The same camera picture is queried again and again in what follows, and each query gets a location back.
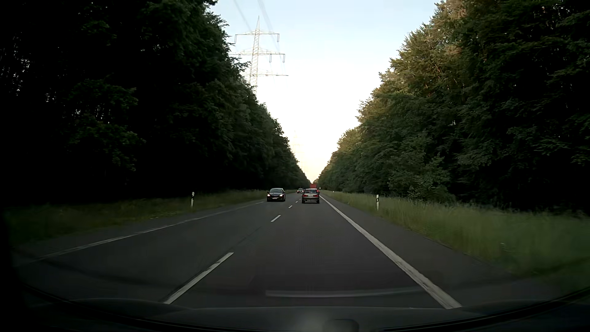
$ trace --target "pale sky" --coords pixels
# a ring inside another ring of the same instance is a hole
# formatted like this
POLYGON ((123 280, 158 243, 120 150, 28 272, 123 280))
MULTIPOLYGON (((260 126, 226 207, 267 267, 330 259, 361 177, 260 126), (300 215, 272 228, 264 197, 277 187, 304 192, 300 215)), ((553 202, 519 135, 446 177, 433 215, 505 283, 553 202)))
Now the pale sky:
MULTIPOLYGON (((276 36, 262 35, 260 47, 286 58, 282 63, 273 56, 269 63, 260 56, 258 69, 288 76, 259 77, 257 97, 281 123, 313 181, 340 136, 358 124, 359 104, 379 86, 379 72, 398 56, 408 33, 430 20, 435 0, 219 0, 212 10, 229 24, 228 35, 253 30, 258 16, 261 30, 269 31, 260 3, 280 34, 278 43, 276 36)), ((251 51, 253 41, 240 35, 233 51, 251 51)))

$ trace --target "car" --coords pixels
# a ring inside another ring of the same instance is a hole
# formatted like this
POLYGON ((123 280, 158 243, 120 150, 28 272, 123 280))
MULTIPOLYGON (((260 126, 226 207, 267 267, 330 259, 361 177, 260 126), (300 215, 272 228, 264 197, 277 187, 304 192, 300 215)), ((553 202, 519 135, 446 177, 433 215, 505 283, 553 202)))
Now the car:
POLYGON ((287 198, 287 193, 283 188, 272 188, 266 193, 266 201, 285 201, 287 198))
POLYGON ((301 195, 301 203, 305 203, 307 201, 314 201, 318 204, 320 203, 320 192, 317 189, 305 189, 303 194, 301 195))

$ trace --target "grass verge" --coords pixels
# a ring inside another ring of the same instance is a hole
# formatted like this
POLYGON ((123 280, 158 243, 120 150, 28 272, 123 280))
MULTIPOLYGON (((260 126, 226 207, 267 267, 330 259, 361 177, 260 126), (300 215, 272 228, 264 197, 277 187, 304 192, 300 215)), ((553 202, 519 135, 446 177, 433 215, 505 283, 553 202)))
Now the grass verge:
POLYGON ((229 191, 191 198, 154 198, 85 205, 43 205, 5 211, 11 245, 120 226, 147 219, 170 217, 199 210, 264 199, 266 191, 229 191))
POLYGON ((383 217, 511 273, 538 276, 562 291, 590 286, 590 219, 543 213, 443 206, 401 198, 322 190, 342 203, 383 217))

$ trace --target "road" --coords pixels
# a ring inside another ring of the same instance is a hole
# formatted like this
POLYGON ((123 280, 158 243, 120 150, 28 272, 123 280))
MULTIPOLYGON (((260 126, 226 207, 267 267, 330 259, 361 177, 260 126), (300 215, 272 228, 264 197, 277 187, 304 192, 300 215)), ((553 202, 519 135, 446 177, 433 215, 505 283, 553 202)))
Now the road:
POLYGON ((560 295, 328 196, 300 197, 52 239, 21 248, 15 266, 24 282, 70 300, 191 308, 449 309, 560 295))

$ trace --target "treeline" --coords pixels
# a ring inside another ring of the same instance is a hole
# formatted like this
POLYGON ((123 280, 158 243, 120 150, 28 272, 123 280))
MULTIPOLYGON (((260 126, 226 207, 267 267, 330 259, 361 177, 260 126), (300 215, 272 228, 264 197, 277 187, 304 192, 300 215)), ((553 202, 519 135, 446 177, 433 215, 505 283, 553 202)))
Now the treeline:
POLYGON ((380 73, 322 188, 588 211, 590 2, 447 0, 380 73))
POLYGON ((309 183, 228 55, 212 0, 13 1, 2 20, 11 204, 309 183))

